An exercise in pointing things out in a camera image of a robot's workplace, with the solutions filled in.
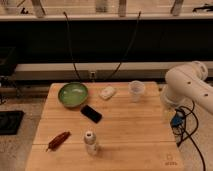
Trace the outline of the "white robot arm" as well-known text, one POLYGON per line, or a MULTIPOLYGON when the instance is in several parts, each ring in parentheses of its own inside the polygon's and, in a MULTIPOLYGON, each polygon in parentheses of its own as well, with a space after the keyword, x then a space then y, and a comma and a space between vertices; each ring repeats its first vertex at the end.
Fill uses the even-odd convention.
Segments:
POLYGON ((168 107, 178 107, 186 98, 196 102, 213 115, 213 87, 205 82, 208 68, 203 62, 178 65, 165 74, 166 85, 160 98, 168 107))

